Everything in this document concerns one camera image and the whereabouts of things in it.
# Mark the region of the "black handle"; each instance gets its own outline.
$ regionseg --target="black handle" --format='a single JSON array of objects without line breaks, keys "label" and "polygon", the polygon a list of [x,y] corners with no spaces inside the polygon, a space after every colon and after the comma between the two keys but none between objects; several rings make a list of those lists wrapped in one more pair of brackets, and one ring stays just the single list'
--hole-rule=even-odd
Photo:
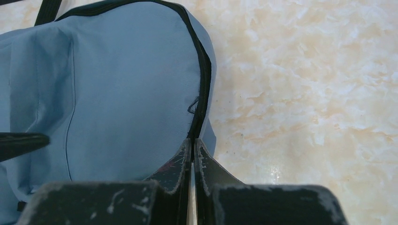
[{"label": "black handle", "polygon": [[55,20],[62,0],[43,0],[36,18],[35,26]]},{"label": "black handle", "polygon": [[0,133],[0,162],[41,149],[50,138],[37,133]]}]

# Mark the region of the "zipper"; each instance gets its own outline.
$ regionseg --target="zipper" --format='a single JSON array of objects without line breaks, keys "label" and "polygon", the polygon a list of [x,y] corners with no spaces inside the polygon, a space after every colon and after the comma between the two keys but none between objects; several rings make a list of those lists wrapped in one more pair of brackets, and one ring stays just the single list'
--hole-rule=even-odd
[{"label": "zipper", "polygon": [[196,107],[195,114],[193,116],[191,128],[188,132],[187,138],[192,140],[192,144],[195,143],[195,139],[199,137],[200,131],[202,129],[202,125],[204,123],[204,119],[207,111],[207,104],[210,93],[210,81],[211,81],[211,62],[209,56],[207,55],[202,43],[198,39],[192,24],[189,20],[188,13],[185,8],[179,4],[166,2],[162,0],[120,0],[116,2],[103,1],[98,3],[93,3],[88,6],[81,6],[70,11],[66,12],[62,16],[60,16],[57,20],[59,21],[65,19],[69,16],[77,15],[77,16],[95,16],[107,12],[111,9],[124,6],[131,3],[136,2],[154,2],[164,6],[169,7],[170,9],[176,11],[185,25],[187,26],[188,32],[191,35],[193,44],[195,45],[196,51],[198,53],[199,59],[199,67],[200,67],[200,89],[199,89],[199,101],[198,106]]}]

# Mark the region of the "marble floor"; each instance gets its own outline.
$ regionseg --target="marble floor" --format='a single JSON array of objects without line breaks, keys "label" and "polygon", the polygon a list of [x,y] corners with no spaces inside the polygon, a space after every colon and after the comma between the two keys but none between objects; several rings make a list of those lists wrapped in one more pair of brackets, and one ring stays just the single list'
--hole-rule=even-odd
[{"label": "marble floor", "polygon": [[[215,158],[247,183],[323,185],[351,225],[395,224],[398,1],[176,2],[215,47]],[[1,6],[0,33],[32,26],[40,3]]]}]

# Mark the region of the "bag strap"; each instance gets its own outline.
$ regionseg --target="bag strap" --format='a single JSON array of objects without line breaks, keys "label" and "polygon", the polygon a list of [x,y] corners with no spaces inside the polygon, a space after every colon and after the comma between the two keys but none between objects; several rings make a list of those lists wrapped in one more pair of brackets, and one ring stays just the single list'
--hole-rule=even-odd
[{"label": "bag strap", "polygon": [[62,0],[43,0],[38,11],[35,26],[49,23],[55,20]]},{"label": "bag strap", "polygon": [[0,0],[0,6],[9,4],[9,3],[13,3],[13,2],[17,2],[17,1],[22,1],[22,0]]}]

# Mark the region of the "light blue bag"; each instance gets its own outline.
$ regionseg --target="light blue bag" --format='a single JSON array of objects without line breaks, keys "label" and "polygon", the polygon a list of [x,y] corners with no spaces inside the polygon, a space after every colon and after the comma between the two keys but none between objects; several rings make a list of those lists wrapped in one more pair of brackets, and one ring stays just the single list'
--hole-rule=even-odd
[{"label": "light blue bag", "polygon": [[0,164],[0,225],[44,183],[140,180],[186,137],[214,149],[215,71],[205,29],[160,0],[102,1],[0,35],[0,132],[51,140]]}]

